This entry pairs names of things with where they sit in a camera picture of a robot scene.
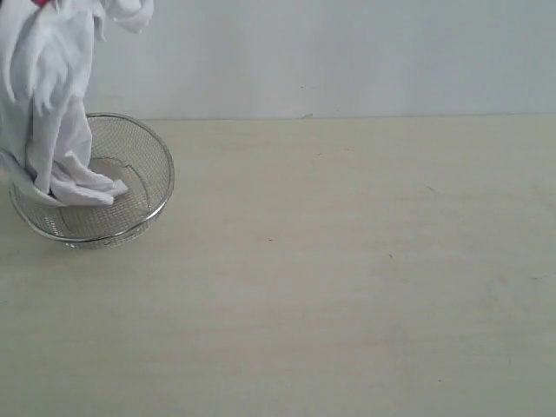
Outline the white t-shirt red print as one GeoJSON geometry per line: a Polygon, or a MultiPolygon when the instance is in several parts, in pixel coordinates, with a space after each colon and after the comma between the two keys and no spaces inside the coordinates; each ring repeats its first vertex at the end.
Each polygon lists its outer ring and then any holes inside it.
{"type": "Polygon", "coordinates": [[[140,32],[152,1],[1,3],[1,167],[30,199],[53,207],[110,206],[121,180],[89,166],[83,99],[95,40],[113,21],[140,32]]]}

